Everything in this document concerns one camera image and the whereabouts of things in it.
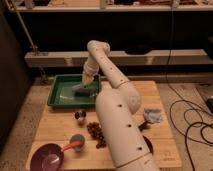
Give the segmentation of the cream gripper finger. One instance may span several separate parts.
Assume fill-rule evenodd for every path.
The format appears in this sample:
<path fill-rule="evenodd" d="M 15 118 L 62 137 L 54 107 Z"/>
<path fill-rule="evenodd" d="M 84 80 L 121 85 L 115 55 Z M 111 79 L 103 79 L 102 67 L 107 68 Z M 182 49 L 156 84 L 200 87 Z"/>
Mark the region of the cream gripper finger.
<path fill-rule="evenodd" d="M 94 78 L 92 76 L 83 75 L 82 76 L 82 83 L 84 86 L 88 86 L 93 82 Z"/>

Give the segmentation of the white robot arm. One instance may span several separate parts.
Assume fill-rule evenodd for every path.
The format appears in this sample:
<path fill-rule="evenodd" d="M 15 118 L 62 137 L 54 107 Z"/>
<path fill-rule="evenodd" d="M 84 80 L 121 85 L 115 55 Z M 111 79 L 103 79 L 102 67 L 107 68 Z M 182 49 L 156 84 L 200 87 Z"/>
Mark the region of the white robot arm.
<path fill-rule="evenodd" d="M 82 82 L 92 83 L 101 69 L 110 87 L 96 97 L 96 114 L 116 171 L 160 171 L 132 115 L 141 107 L 141 95 L 109 59 L 110 45 L 91 40 Z"/>

